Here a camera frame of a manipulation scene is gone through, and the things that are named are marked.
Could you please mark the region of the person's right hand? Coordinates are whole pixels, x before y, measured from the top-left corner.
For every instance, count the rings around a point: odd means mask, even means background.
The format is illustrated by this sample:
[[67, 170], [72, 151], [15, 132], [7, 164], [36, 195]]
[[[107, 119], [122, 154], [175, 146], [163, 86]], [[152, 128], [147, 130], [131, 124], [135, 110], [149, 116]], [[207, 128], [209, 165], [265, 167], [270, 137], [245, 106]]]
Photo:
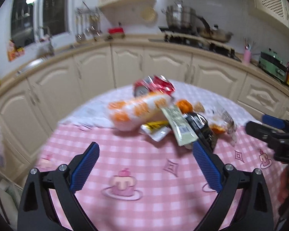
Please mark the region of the person's right hand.
[[278, 201], [283, 204], [289, 196], [289, 165], [280, 175], [280, 186], [278, 192]]

